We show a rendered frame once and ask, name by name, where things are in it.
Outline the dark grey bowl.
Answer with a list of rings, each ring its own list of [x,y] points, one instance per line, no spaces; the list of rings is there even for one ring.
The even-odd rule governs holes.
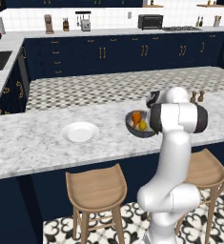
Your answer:
[[[130,133],[132,133],[133,135],[137,136],[137,137],[141,137],[141,138],[148,138],[148,137],[151,137],[153,135],[155,135],[155,132],[150,128],[149,126],[149,122],[148,122],[148,116],[147,116],[147,112],[146,111],[141,111],[139,110],[141,113],[142,113],[142,120],[141,121],[146,121],[147,122],[147,125],[148,125],[148,128],[145,130],[145,131],[141,131],[139,129],[139,122],[137,125],[136,125],[136,128],[134,129],[132,127],[132,118],[131,118],[131,115],[133,112],[135,111],[131,111],[129,112],[127,115],[126,115],[126,119],[125,119],[125,122],[126,122],[126,127],[127,129],[129,130]]]

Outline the orange chicken drumstick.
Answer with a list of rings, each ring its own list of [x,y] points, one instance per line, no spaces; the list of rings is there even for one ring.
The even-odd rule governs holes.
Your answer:
[[[132,127],[135,129],[136,125],[142,120],[142,113],[140,111],[135,111],[131,115]]]

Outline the white plate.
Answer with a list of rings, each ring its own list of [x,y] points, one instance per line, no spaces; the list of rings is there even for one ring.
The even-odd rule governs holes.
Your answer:
[[[74,122],[61,131],[61,136],[68,142],[88,143],[99,135],[99,129],[90,122]]]

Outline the navy base cupboard run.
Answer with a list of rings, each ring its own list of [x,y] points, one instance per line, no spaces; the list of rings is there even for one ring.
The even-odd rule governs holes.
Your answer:
[[[216,66],[224,31],[27,38],[31,79]]]

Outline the navy island cabinet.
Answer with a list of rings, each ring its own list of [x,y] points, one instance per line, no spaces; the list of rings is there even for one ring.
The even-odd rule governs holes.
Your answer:
[[[193,148],[193,153],[207,148],[224,166],[224,142]],[[155,174],[158,153],[105,161],[71,170],[34,173],[13,179],[0,179],[0,244],[40,244],[40,220],[71,215],[65,171],[81,173],[108,168],[119,163],[128,184],[125,203]]]

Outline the silver toaster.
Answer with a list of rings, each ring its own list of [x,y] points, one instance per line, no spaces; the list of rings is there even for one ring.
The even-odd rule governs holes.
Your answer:
[[[90,31],[91,30],[91,21],[89,19],[81,20],[81,31]]]

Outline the navy side cupboard run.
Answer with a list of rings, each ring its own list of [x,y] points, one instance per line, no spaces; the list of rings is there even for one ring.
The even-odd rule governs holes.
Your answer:
[[[25,48],[21,47],[0,92],[0,115],[21,113],[26,110],[30,81]]]

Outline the black toaster oven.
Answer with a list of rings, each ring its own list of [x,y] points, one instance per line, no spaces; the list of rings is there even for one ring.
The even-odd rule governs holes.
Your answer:
[[[163,16],[160,14],[139,14],[137,27],[141,30],[161,30]]]

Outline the brown coffee machine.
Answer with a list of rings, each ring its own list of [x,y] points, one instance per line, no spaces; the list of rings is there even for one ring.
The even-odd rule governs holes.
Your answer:
[[[44,19],[45,19],[45,25],[46,25],[46,34],[54,34],[54,31],[52,29],[51,15],[45,14]]]

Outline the black hob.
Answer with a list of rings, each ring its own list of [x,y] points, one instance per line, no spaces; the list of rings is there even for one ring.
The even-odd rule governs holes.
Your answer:
[[[193,26],[171,26],[171,27],[163,27],[163,31],[202,31],[199,27]]]

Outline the navy upper cupboard run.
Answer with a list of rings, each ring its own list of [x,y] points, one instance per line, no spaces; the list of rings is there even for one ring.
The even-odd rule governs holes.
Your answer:
[[[0,11],[20,8],[141,8],[143,0],[0,0]]]

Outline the black utensil rail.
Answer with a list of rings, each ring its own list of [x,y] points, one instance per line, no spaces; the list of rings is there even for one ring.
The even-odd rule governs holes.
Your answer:
[[[92,14],[92,12],[90,10],[79,10],[79,11],[77,11],[75,13],[76,19],[77,19],[76,25],[78,27],[80,27],[81,26],[81,20],[82,19],[90,18],[91,17],[91,14]]]

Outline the wooden wall shelf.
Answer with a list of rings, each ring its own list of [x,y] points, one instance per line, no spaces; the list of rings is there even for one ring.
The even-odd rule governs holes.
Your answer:
[[[216,0],[209,0],[206,4],[196,4],[196,6],[201,8],[224,8],[224,5],[218,4]]]
[[[142,8],[164,8],[162,5],[157,5],[154,0],[143,0]]]

